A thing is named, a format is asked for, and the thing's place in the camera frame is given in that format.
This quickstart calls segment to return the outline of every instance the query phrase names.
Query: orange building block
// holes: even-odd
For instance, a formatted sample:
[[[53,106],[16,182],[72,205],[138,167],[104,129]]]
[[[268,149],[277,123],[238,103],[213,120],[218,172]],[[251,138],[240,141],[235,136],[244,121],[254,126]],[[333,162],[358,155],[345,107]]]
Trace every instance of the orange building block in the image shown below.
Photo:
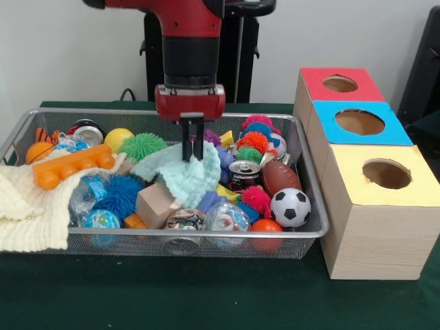
[[[109,170],[115,166],[111,149],[106,144],[85,149],[71,155],[59,157],[33,165],[37,186],[46,190],[55,189],[63,180],[88,168],[99,167]]]

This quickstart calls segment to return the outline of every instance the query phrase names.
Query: knitted cloth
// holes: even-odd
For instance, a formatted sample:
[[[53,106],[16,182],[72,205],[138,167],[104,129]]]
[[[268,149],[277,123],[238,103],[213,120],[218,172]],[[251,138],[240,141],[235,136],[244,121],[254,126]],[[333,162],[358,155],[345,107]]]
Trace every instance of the knitted cloth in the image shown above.
[[[220,159],[214,144],[203,143],[203,159],[192,156],[182,160],[182,144],[169,146],[145,157],[131,173],[151,182],[159,174],[174,198],[184,208],[196,208],[207,191],[215,190],[220,180]]]
[[[68,155],[54,150],[43,162]],[[82,170],[53,190],[44,190],[34,183],[32,167],[0,166],[0,251],[36,252],[45,249],[67,249],[70,196],[84,175],[97,172],[114,173],[125,154],[116,157],[111,170]]]

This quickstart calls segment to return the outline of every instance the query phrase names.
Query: stacked wooden boxes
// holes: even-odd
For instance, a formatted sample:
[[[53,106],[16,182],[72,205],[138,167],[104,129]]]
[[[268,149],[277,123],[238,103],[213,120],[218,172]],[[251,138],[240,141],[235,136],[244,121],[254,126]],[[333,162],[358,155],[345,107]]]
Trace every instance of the stacked wooden boxes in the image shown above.
[[[331,228],[333,279],[417,279],[440,233],[440,185],[364,69],[301,69],[302,122]]]

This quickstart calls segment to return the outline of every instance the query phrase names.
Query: mint green towel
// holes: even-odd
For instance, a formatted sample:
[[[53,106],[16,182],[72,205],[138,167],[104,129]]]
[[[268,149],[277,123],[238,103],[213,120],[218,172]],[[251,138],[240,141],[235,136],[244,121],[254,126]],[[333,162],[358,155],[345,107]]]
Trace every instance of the mint green towel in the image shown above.
[[[196,208],[206,192],[217,187],[221,168],[214,144],[205,141],[202,160],[192,156],[189,162],[184,162],[182,144],[176,144],[145,157],[131,173],[148,182],[159,174],[184,208]]]

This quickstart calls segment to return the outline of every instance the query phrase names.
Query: wire basket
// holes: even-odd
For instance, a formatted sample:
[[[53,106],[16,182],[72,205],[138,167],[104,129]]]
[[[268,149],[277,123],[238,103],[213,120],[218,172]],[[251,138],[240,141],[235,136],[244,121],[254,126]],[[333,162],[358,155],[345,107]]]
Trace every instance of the wire basket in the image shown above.
[[[220,120],[207,122],[206,128],[219,134],[232,130],[237,140],[241,125],[248,116],[225,113]],[[281,130],[304,193],[311,202],[311,216],[302,227],[276,233],[69,228],[67,250],[41,253],[301,259],[314,240],[327,232],[327,211],[299,121],[290,115],[268,117]],[[97,122],[107,132],[124,127],[134,134],[155,133],[169,144],[177,143],[181,138],[180,127],[160,120],[154,111],[41,108],[29,111],[15,126],[0,149],[3,163],[24,164],[26,151],[34,143],[37,127],[44,127],[49,132],[67,131],[75,121],[83,118]]]

